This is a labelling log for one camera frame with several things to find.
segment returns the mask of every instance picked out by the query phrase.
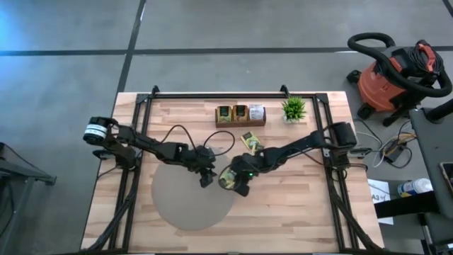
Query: table leg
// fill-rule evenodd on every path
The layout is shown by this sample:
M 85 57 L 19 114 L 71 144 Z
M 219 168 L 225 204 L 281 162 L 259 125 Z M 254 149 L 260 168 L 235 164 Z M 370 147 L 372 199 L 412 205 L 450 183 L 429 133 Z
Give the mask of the table leg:
M 407 198 L 398 198 L 374 204 L 377 218 L 393 217 L 413 213 L 438 212 L 434 191 L 412 195 Z

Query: white pot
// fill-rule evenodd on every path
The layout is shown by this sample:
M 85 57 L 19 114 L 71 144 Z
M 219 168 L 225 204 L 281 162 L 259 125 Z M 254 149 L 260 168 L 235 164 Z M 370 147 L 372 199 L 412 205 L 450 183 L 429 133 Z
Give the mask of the white pot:
M 299 119 L 287 119 L 286 115 L 283 116 L 283 121 L 287 124 L 294 124 L 294 123 L 299 123 Z

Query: spray can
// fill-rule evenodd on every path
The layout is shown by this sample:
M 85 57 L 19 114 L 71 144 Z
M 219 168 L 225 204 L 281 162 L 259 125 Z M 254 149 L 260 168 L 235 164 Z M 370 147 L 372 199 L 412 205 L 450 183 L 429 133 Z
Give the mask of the spray can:
M 420 178 L 402 183 L 398 186 L 398 194 L 402 197 L 414 196 L 420 193 L 432 191 L 431 181 L 427 178 Z

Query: green plant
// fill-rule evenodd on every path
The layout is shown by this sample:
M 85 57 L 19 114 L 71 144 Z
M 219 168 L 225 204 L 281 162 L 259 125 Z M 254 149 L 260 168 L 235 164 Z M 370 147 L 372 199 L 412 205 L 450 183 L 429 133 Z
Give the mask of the green plant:
M 282 103 L 283 111 L 285 112 L 286 119 L 298 120 L 304 118 L 306 111 L 305 102 L 298 96 L 290 96 L 288 101 Z

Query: small potted plant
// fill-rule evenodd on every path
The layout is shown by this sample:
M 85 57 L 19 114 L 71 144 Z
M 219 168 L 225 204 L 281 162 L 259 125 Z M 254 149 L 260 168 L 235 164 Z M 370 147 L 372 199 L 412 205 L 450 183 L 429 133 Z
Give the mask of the small potted plant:
M 290 96 L 288 101 L 282 103 L 282 106 L 285 112 L 283 115 L 285 123 L 298 123 L 305 117 L 305 102 L 298 96 Z

